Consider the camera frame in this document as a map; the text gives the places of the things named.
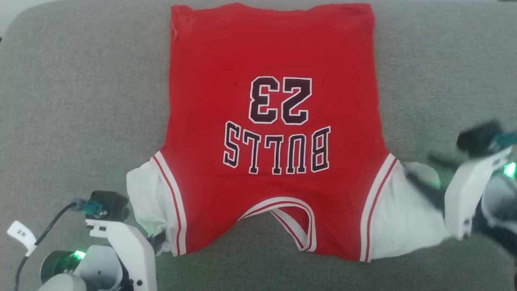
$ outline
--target white and red striped trim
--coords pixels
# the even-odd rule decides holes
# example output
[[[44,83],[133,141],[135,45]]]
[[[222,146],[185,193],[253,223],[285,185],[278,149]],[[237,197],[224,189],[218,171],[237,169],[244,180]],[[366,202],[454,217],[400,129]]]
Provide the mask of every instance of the white and red striped trim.
[[[175,229],[176,239],[172,242],[172,251],[174,255],[184,255],[187,253],[186,233],[187,233],[187,217],[185,216],[185,209],[183,207],[183,200],[181,198],[181,192],[179,191],[178,184],[171,170],[167,166],[163,155],[157,152],[151,161],[155,162],[160,169],[160,177],[166,182],[167,186],[171,190],[173,209],[175,209],[177,218],[177,228]]]
[[[380,193],[384,191],[386,181],[391,175],[391,170],[396,163],[399,163],[399,161],[395,158],[395,156],[388,154],[379,172],[377,173],[372,186],[370,187],[370,191],[368,192],[368,196],[366,198],[366,202],[364,203],[364,208],[361,215],[360,261],[371,261],[370,254],[372,244],[370,242],[370,224],[372,220],[372,214],[375,209],[375,204],[377,203],[378,197]]]
[[[281,207],[298,207],[305,210],[309,218],[308,234],[305,233],[302,226],[289,214],[280,210]],[[275,197],[266,199],[250,208],[244,213],[239,220],[254,216],[266,211],[271,211],[273,216],[282,224],[282,226],[293,236],[296,246],[300,251],[314,252],[316,250],[316,223],[312,208],[300,199],[292,197]]]

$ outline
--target cable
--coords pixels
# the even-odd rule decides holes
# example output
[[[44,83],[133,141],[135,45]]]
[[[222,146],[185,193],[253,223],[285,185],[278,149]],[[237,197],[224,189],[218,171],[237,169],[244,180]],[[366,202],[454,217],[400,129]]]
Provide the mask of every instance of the cable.
[[[54,224],[56,224],[56,222],[59,220],[59,218],[61,218],[61,216],[70,208],[72,207],[75,207],[77,205],[76,202],[72,202],[70,203],[69,205],[66,205],[63,209],[61,209],[61,211],[59,211],[59,213],[54,217],[54,219],[50,222],[49,226],[47,227],[47,229],[45,229],[45,231],[43,232],[43,234],[39,237],[39,239],[34,243],[35,246],[38,246],[42,241],[43,239],[47,236],[47,234],[50,232],[50,230],[52,229],[52,227],[54,226]],[[18,266],[18,270],[16,270],[16,277],[14,279],[14,291],[18,291],[19,287],[20,287],[20,274],[22,273],[22,268],[23,268],[23,265],[25,264],[25,262],[27,262],[27,259],[29,258],[29,256],[25,256],[23,257],[22,261],[20,262],[20,265]]]

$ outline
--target gray couch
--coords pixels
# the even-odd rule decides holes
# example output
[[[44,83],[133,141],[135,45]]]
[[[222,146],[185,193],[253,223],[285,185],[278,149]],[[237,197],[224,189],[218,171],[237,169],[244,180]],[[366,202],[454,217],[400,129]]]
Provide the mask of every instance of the gray couch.
[[[182,1],[194,8],[228,0]],[[318,0],[248,0],[303,9]],[[168,109],[173,0],[83,0],[19,16],[0,43],[1,227],[38,236],[74,197],[126,192],[126,173],[160,149]],[[374,2],[380,112],[404,161],[455,152],[457,133],[489,118],[517,128],[515,3]],[[104,243],[67,213],[30,257],[21,290],[39,286],[52,250]],[[0,285],[13,288],[25,251],[0,240]],[[301,253],[271,217],[241,221],[206,249],[157,258],[160,290],[513,290],[510,256],[487,238],[449,241],[370,264]]]

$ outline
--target red jersey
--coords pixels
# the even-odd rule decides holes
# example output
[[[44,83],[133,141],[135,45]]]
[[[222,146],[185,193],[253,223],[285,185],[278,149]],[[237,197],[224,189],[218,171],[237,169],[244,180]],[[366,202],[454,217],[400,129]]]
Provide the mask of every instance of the red jersey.
[[[150,167],[172,196],[173,252],[270,211],[302,251],[369,260],[371,213],[396,162],[370,6],[173,6],[171,28],[171,114]]]

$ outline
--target green light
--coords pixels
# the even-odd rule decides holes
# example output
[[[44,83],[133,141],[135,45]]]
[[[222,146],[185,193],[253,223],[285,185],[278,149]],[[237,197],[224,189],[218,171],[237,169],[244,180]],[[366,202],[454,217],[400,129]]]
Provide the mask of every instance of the green light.
[[[78,260],[82,260],[84,259],[84,256],[86,255],[85,252],[81,252],[81,251],[75,251],[75,253],[73,254],[73,256],[78,259]]]
[[[515,163],[509,163],[505,166],[505,175],[514,179],[515,178]]]

